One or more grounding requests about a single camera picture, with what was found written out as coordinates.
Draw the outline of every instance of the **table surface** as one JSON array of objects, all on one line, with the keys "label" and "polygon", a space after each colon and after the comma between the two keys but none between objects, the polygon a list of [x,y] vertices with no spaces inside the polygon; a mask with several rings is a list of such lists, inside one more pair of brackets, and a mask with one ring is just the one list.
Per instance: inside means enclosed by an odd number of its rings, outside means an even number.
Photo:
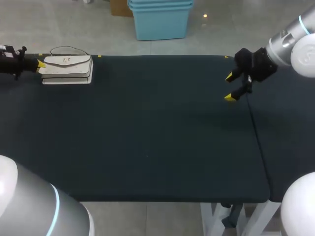
[{"label": "table surface", "polygon": [[273,202],[289,186],[315,171],[315,80],[292,68],[253,87],[249,102],[262,149]]},{"label": "table surface", "polygon": [[0,79],[0,153],[79,201],[259,203],[269,185],[224,56],[93,57],[90,85]]}]

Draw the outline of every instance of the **dark green table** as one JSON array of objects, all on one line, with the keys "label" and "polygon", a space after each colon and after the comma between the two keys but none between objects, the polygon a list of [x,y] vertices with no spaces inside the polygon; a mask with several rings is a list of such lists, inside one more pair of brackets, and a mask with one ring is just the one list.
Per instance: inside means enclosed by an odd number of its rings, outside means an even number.
[{"label": "dark green table", "polygon": [[2,155],[80,201],[268,200],[248,104],[223,99],[233,58],[93,59],[90,85],[1,74]]}]

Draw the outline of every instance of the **cardboard box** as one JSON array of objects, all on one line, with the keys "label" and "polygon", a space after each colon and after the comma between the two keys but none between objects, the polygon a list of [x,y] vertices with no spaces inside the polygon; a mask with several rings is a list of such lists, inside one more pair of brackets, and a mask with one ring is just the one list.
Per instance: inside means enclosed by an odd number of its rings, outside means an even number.
[{"label": "cardboard box", "polygon": [[113,16],[133,17],[132,11],[128,7],[127,0],[110,0],[110,8]]}]

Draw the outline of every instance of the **blue plastic bin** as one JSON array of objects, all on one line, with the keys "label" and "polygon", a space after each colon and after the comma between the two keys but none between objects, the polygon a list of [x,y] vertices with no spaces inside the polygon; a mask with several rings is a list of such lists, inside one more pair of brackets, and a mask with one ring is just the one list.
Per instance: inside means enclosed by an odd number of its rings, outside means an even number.
[{"label": "blue plastic bin", "polygon": [[136,4],[164,3],[164,2],[180,3],[182,1],[187,1],[187,0],[129,0],[129,2],[136,3]]},{"label": "blue plastic bin", "polygon": [[133,12],[137,40],[184,38],[192,3],[187,6],[136,8]]},{"label": "blue plastic bin", "polygon": [[156,8],[156,7],[176,7],[176,6],[190,6],[193,0],[186,1],[172,1],[172,2],[145,2],[134,3],[133,0],[128,0],[129,7],[132,8]]}]

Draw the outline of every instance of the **gray tile floor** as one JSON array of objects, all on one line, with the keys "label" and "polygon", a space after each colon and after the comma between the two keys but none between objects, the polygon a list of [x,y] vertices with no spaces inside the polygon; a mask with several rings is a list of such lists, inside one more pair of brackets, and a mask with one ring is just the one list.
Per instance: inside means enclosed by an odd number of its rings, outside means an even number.
[{"label": "gray tile floor", "polygon": [[[195,0],[186,38],[138,42],[133,19],[111,16],[107,1],[0,0],[0,44],[27,46],[29,53],[71,45],[102,55],[233,56],[242,47],[264,47],[312,2]],[[97,236],[202,236],[199,204],[84,204],[94,217]],[[278,226],[276,221],[271,228]]]}]

